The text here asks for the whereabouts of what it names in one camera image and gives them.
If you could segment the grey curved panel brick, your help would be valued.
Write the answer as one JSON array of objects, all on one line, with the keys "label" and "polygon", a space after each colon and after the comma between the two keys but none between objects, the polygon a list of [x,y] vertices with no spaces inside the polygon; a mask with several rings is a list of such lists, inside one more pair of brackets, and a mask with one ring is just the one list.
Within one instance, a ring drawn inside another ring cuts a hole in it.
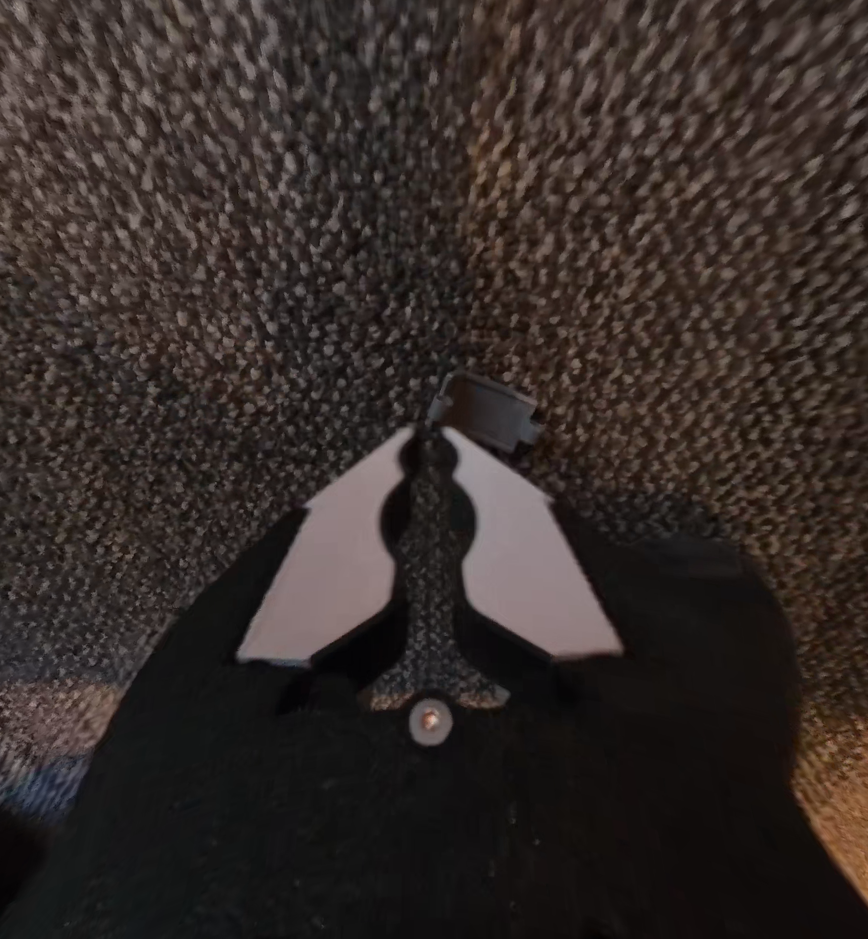
[{"label": "grey curved panel brick", "polygon": [[452,428],[503,455],[532,448],[544,432],[537,401],[469,371],[452,371],[428,407],[426,425]]}]

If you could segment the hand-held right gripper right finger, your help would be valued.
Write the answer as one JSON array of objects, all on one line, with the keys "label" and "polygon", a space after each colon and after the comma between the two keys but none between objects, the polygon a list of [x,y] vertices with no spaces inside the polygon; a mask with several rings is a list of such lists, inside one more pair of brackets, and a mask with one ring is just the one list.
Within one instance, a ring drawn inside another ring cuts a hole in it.
[{"label": "hand-held right gripper right finger", "polygon": [[467,602],[553,662],[624,652],[540,488],[453,428],[452,480],[473,510],[462,561]]}]

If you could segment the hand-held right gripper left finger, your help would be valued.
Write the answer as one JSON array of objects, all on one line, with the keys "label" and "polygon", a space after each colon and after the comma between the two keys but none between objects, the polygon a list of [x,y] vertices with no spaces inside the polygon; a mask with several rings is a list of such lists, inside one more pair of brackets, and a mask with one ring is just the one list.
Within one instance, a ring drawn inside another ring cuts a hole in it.
[{"label": "hand-held right gripper left finger", "polygon": [[240,643],[240,664],[309,667],[392,599],[396,563],[382,516],[405,481],[402,453],[413,439],[413,426],[398,430],[305,504]]}]

